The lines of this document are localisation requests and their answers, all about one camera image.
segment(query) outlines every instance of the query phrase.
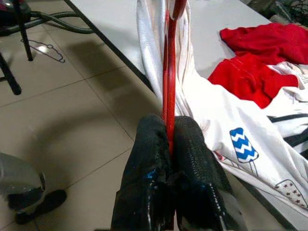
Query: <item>black sneaker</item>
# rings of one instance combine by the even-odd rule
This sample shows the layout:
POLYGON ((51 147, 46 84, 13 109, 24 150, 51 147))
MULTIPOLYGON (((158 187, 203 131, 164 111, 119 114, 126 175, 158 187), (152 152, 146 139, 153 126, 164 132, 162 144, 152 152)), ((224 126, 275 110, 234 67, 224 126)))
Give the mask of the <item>black sneaker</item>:
POLYGON ((56 190, 47 194, 44 201, 38 205, 32 214, 18 213, 15 216, 15 222, 19 225, 27 224, 36 217, 51 212, 66 200, 66 192, 64 190, 56 190))

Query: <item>metal stand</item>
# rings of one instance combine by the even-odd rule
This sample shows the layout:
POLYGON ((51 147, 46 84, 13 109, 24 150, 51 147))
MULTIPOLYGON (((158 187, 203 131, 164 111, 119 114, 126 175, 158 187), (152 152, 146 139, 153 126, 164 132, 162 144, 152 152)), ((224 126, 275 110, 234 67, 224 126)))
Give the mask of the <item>metal stand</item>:
POLYGON ((20 28, 21 36, 23 38, 23 42, 24 42, 24 46, 25 46, 25 49, 26 49, 28 60, 33 61, 31 49, 30 49, 30 45, 29 45, 29 40, 28 40, 28 36, 27 36, 27 32, 26 32, 26 28, 25 28, 25 24, 24 24, 24 20, 23 20, 23 15, 22 15, 21 10, 20 10, 19 0, 13 0, 13 6, 14 6, 15 14, 16 14, 16 19, 17 19, 17 22, 18 22, 18 25, 19 25, 19 28, 20 28))
POLYGON ((21 88, 19 84, 16 82, 15 77, 11 73, 11 70, 9 69, 8 64, 4 60, 1 52, 0 52, 0 68, 2 69, 4 73, 4 77, 0 77, 0 82, 2 81, 8 81, 13 93, 15 95, 20 95, 21 94, 21 88))

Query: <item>tile floor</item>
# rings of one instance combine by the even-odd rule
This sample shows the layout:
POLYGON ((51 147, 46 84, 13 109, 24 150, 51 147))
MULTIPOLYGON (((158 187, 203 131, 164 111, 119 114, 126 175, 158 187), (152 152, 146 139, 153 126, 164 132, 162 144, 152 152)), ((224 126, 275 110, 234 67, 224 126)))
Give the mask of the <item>tile floor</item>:
MULTIPOLYGON (((61 0, 28 3, 46 13, 70 10, 61 0)), ((80 19, 67 21, 86 27, 80 19)), ((31 162, 46 174, 48 191, 65 188, 68 198, 25 226, 13 222, 13 212, 0 199, 0 231, 109 228, 137 123, 148 113, 159 114, 159 102, 96 35, 40 25, 28 36, 51 44, 65 63, 35 50, 34 61, 28 62, 19 33, 0 38, 0 50, 23 90, 15 96, 6 82, 0 83, 0 151, 31 162)), ((228 176, 249 230, 283 230, 228 176)))

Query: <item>red cloth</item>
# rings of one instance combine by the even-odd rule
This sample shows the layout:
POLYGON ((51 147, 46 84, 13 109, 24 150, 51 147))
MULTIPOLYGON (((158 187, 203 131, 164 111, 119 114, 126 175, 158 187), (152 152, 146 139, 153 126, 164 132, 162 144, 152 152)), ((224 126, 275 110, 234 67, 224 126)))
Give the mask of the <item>red cloth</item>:
POLYGON ((208 80, 222 85, 242 100, 256 102, 260 108, 268 106, 281 87, 298 87, 296 76, 280 75, 252 54, 225 59, 208 80))
POLYGON ((237 56, 250 52, 265 64, 276 65, 283 61, 308 64, 308 30, 293 24, 226 28, 221 30, 220 36, 237 56))

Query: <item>white fabric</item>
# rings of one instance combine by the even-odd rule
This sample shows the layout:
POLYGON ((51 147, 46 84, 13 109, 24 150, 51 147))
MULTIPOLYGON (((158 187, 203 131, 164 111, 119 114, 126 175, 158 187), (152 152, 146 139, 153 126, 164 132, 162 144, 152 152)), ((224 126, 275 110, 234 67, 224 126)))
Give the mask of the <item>white fabric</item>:
POLYGON ((272 102, 263 109, 286 141, 300 154, 308 150, 308 90, 281 88, 272 102))
POLYGON ((308 89, 308 70, 300 65, 289 62, 281 62, 277 65, 268 65, 268 67, 281 75, 295 75, 300 89, 308 89))
MULTIPOLYGON (((147 78, 162 100, 163 34, 166 0, 138 0, 137 27, 147 78)), ((282 184, 295 186, 307 208, 308 163, 281 137, 263 111, 251 101, 239 100, 222 86, 198 75, 190 35, 190 7, 186 6, 177 28, 176 114, 193 117, 205 143, 232 174, 271 193, 308 217, 294 197, 288 199, 282 184)))
POLYGON ((263 112, 274 117, 308 113, 308 90, 283 87, 263 112))

